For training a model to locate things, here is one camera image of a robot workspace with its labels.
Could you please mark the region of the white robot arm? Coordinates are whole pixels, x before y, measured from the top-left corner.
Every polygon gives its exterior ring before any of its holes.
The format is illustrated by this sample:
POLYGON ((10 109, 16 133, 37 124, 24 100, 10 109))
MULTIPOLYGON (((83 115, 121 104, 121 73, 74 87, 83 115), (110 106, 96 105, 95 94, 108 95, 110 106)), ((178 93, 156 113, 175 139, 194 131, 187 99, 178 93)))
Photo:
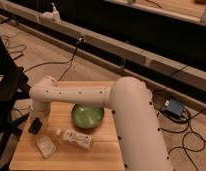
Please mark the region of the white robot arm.
POLYGON ((109 86, 63 88, 47 76, 29 96, 33 111, 41 115, 50 113, 52 102, 111 109, 126 171, 174 171, 145 82, 122 77, 109 86))

